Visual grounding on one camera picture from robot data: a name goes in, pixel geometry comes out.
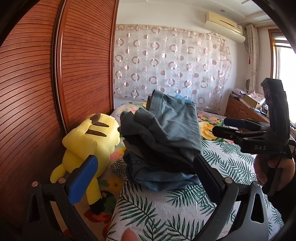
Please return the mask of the left hand fingertip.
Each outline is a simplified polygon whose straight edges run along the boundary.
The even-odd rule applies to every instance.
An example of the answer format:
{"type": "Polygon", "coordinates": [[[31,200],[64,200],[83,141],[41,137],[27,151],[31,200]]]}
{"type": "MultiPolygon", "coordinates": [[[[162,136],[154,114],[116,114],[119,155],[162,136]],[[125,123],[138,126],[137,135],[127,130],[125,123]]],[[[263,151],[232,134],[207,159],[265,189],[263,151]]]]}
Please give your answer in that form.
{"type": "Polygon", "coordinates": [[[137,235],[130,229],[126,229],[121,237],[121,241],[138,241],[137,235]]]}

